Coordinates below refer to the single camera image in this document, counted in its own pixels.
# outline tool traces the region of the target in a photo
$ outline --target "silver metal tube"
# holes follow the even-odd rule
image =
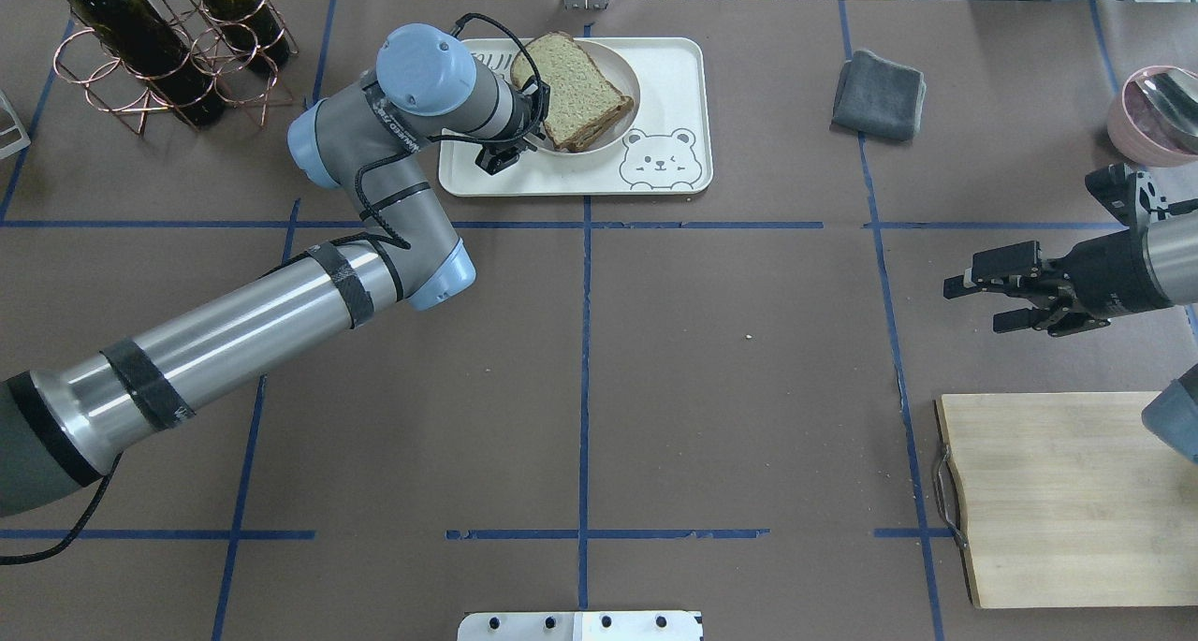
[[[1151,223],[1144,258],[1161,295],[1174,304],[1198,301],[1198,212]]]
[[[369,246],[340,247],[376,312],[395,286]],[[350,315],[325,270],[300,260],[219,300],[137,335],[140,346],[193,410],[350,327]],[[37,374],[47,405],[79,453],[101,473],[155,429],[96,355],[61,375]]]

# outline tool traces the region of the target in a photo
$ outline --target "green glass bottle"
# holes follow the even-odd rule
[[[67,0],[75,17],[95,28],[101,43],[137,74],[150,79],[150,91],[175,104],[175,115],[196,126],[211,125],[224,113],[224,101],[210,91],[212,78],[190,61],[188,44],[164,22],[149,0]]]
[[[262,0],[202,0],[204,5],[222,22],[238,22],[223,26],[222,31],[235,52],[249,53],[254,44],[262,46],[262,53],[274,62],[277,68],[286,65],[291,58],[291,44],[283,35],[283,26],[274,18],[273,11],[261,6]],[[270,74],[271,66],[264,58],[255,56],[249,62],[249,69],[258,74]]]

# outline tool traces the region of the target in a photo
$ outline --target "pink bowl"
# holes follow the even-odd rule
[[[1198,162],[1198,155],[1187,152],[1173,143],[1173,139],[1155,125],[1155,117],[1149,115],[1155,113],[1155,109],[1148,104],[1148,98],[1136,86],[1136,79],[1172,69],[1173,66],[1148,66],[1135,71],[1119,89],[1119,96],[1111,102],[1111,109],[1107,111],[1107,134],[1111,134],[1111,141],[1126,158],[1145,167],[1180,167]],[[1198,77],[1190,71],[1180,71]]]

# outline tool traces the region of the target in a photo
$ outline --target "slice of bread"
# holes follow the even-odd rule
[[[565,32],[549,32],[526,47],[550,87],[545,133],[557,150],[586,150],[633,109],[633,96],[612,86],[586,49]],[[528,61],[516,55],[512,64],[515,86],[522,87],[531,77]]]

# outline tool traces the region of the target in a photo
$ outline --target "wooden cutting board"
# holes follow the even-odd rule
[[[1140,423],[1154,398],[938,399],[975,606],[1198,605],[1198,466]]]

